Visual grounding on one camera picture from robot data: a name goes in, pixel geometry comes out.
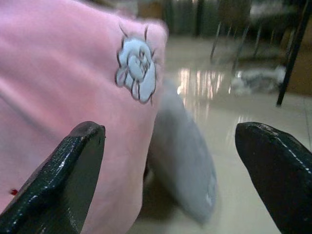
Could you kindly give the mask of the grey table with black legs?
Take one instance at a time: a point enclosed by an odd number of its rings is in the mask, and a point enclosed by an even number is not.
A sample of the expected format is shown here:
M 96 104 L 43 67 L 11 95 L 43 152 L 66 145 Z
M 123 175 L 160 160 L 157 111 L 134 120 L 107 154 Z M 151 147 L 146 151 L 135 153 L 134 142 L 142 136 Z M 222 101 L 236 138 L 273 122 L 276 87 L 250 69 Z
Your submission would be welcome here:
M 290 54 L 288 56 L 284 80 L 281 85 L 278 99 L 276 102 L 277 107 L 281 107 L 282 105 L 283 98 L 288 88 L 290 77 L 291 77 L 291 74 L 292 74 L 292 71 L 296 62 L 296 58 L 297 58 L 311 14 L 312 14 L 312 0 L 306 0 L 303 11 L 301 13 L 298 27 L 295 31 L 295 35 L 294 35 L 293 42 L 291 45 Z

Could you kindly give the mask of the grey pillow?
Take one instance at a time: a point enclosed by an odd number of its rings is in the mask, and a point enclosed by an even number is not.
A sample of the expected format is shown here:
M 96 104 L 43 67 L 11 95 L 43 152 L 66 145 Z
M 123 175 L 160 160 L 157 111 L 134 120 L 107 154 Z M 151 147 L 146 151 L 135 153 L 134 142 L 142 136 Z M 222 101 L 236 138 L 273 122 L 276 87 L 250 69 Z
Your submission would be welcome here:
M 169 79 L 163 83 L 147 163 L 187 215 L 200 224 L 210 219 L 217 194 L 213 158 L 205 137 Z

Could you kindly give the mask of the chair with metal legs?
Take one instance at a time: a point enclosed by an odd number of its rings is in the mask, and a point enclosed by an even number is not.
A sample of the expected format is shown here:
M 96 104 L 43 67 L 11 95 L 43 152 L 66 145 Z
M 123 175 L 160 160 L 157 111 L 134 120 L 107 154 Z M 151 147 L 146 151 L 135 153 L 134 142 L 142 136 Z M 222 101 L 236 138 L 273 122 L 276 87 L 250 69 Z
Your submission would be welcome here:
M 227 36 L 233 32 L 235 36 L 242 31 L 240 43 L 233 61 L 232 71 L 238 66 L 239 56 L 250 28 L 250 12 L 252 0 L 217 0 L 218 27 L 210 53 L 210 62 L 214 62 L 214 53 L 220 35 L 221 27 L 227 27 Z

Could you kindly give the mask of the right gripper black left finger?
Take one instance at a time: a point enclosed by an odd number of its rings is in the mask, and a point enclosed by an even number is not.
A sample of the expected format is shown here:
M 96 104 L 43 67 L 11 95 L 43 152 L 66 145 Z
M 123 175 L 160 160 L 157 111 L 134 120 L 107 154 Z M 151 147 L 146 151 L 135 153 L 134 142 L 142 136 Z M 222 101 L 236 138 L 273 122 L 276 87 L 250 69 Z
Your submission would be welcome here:
M 98 182 L 105 126 L 78 124 L 0 214 L 0 234 L 80 234 Z

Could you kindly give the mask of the pink pillow with bunny print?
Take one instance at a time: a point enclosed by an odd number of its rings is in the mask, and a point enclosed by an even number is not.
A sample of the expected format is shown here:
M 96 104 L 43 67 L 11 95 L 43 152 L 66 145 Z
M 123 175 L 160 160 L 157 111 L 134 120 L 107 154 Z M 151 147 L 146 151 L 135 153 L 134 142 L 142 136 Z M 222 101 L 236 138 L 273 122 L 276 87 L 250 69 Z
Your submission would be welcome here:
M 163 84 L 168 31 L 77 0 L 0 0 L 0 212 L 79 123 L 106 128 L 81 234 L 126 234 Z

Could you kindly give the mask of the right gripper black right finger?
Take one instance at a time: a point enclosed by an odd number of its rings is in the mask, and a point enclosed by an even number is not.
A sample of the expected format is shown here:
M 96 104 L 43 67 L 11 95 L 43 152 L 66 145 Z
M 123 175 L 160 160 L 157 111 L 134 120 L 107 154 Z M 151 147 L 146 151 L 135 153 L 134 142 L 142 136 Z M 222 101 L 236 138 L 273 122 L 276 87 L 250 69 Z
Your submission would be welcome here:
M 242 122 L 235 146 L 281 234 L 312 234 L 312 152 L 291 134 Z

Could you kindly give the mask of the white crumpled cloth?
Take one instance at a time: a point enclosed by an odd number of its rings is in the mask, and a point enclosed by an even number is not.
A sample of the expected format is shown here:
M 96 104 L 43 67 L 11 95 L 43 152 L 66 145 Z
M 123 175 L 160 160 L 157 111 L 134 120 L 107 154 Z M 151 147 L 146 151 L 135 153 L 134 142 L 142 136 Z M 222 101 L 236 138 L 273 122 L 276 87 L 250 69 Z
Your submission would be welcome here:
M 285 66 L 236 71 L 231 80 L 231 91 L 239 96 L 273 93 L 283 84 L 285 74 Z

